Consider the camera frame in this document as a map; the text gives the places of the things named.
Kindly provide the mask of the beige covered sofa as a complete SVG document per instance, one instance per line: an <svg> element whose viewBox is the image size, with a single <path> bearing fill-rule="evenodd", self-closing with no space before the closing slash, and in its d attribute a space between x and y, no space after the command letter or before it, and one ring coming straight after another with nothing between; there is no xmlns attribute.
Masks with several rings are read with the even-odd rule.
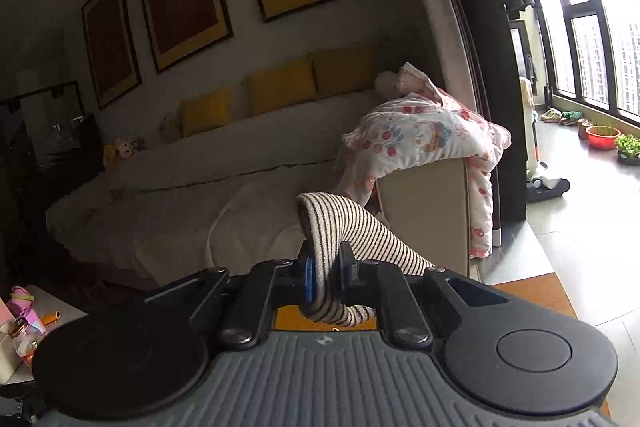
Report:
<svg viewBox="0 0 640 427"><path fill-rule="evenodd" d="M292 256L303 239L297 196L336 194L342 136L383 102L369 92L326 98L150 148L56 202L48 228L76 259L162 285ZM422 257L464 271L467 174L464 160L447 159L384 176L369 199L381 203L375 220Z"/></svg>

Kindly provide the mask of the floral pink white blanket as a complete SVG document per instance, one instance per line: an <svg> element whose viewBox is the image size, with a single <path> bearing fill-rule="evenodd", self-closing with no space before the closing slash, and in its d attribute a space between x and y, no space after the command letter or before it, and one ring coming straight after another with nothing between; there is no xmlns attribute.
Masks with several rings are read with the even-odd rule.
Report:
<svg viewBox="0 0 640 427"><path fill-rule="evenodd" d="M466 164L472 258L489 257L494 194L490 175L512 143L509 130L468 109L410 63L375 78L384 102L342 136L336 194L366 205L389 174L447 159Z"/></svg>

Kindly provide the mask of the left yellow cushion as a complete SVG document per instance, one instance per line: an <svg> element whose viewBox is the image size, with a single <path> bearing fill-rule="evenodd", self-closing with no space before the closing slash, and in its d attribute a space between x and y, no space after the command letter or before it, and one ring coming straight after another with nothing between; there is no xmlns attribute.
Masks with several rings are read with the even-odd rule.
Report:
<svg viewBox="0 0 640 427"><path fill-rule="evenodd" d="M231 89L222 87L190 100L182 100L180 116L183 138L230 124L232 121Z"/></svg>

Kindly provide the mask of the yellow cushion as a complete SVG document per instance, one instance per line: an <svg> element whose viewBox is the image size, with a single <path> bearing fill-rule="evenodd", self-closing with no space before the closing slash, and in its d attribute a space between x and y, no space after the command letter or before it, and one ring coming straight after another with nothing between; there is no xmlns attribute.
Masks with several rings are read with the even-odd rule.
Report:
<svg viewBox="0 0 640 427"><path fill-rule="evenodd" d="M303 56L279 66L252 72L244 79L253 116L314 101L314 68Z"/></svg>
<svg viewBox="0 0 640 427"><path fill-rule="evenodd" d="M190 100L182 100L180 116L183 138L230 124L232 121L231 89L222 87Z"/></svg>
<svg viewBox="0 0 640 427"><path fill-rule="evenodd" d="M308 55L319 98L370 90L383 58L382 43L324 49Z"/></svg>

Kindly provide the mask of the middle yellow cushion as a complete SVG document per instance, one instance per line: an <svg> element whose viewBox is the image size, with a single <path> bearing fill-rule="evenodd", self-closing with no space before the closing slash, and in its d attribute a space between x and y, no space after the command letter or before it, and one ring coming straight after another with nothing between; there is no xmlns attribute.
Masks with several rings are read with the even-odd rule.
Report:
<svg viewBox="0 0 640 427"><path fill-rule="evenodd" d="M303 56L279 66L252 72L244 79L253 116L314 101L314 68Z"/></svg>

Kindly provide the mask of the white pink plush toy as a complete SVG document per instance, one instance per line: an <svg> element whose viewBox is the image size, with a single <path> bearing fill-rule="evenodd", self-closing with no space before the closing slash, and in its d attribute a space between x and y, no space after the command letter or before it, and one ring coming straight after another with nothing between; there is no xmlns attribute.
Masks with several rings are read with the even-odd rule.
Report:
<svg viewBox="0 0 640 427"><path fill-rule="evenodd" d="M125 160L134 156L137 152L134 141L118 138L114 141L115 152L120 160Z"/></svg>

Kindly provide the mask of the yellow plush toy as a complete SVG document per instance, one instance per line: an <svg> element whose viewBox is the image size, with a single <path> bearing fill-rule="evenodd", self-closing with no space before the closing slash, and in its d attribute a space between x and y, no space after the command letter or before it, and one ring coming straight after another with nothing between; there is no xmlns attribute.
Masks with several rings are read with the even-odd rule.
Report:
<svg viewBox="0 0 640 427"><path fill-rule="evenodd" d="M103 167L106 171L115 171L120 167L122 160L119 157L117 147L114 144L106 144L103 147Z"/></svg>

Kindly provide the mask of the right yellow cushion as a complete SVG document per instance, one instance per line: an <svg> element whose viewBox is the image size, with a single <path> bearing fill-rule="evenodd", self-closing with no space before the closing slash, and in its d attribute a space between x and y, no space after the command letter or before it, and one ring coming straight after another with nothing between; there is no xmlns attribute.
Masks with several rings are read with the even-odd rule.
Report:
<svg viewBox="0 0 640 427"><path fill-rule="evenodd" d="M319 98L370 90L383 58L382 43L324 49L308 55Z"/></svg>

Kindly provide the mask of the green slippers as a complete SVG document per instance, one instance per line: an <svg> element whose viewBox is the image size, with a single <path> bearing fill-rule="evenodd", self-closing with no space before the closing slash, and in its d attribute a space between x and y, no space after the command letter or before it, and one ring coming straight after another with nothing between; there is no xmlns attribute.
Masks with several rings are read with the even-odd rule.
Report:
<svg viewBox="0 0 640 427"><path fill-rule="evenodd" d="M561 126L570 127L582 119L582 113L576 110L568 110L561 112L559 109L550 107L541 116L540 120L546 124L560 124Z"/></svg>

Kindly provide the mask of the glass fish tank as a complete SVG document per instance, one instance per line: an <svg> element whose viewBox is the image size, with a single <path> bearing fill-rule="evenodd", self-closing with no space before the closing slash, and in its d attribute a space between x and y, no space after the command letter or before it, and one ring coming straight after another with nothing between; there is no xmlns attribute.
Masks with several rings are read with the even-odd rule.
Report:
<svg viewBox="0 0 640 427"><path fill-rule="evenodd" d="M85 108L77 81L12 96L1 107L16 115L27 136L27 153L40 170L96 161L102 139L96 116Z"/></svg>

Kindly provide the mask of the red plastic basin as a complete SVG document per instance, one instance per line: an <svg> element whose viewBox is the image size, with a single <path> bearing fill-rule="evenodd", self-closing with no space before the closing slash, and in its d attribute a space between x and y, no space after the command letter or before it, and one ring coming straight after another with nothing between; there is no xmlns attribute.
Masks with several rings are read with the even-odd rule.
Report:
<svg viewBox="0 0 640 427"><path fill-rule="evenodd" d="M589 126L586 129L588 145L595 150L615 150L620 130L611 126Z"/></svg>

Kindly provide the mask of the black tray with greens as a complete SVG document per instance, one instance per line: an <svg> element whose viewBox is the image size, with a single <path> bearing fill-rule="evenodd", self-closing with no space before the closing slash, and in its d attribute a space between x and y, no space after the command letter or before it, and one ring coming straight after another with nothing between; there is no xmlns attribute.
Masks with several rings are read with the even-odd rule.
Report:
<svg viewBox="0 0 640 427"><path fill-rule="evenodd" d="M640 139L632 134L621 134L615 139L617 160L622 165L640 166Z"/></svg>

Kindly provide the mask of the left framed red picture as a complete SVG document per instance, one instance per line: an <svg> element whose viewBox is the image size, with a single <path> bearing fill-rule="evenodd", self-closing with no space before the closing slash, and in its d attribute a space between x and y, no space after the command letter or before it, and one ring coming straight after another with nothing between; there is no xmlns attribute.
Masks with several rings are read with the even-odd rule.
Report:
<svg viewBox="0 0 640 427"><path fill-rule="evenodd" d="M88 0L81 17L93 90L104 109L142 85L127 0Z"/></svg>

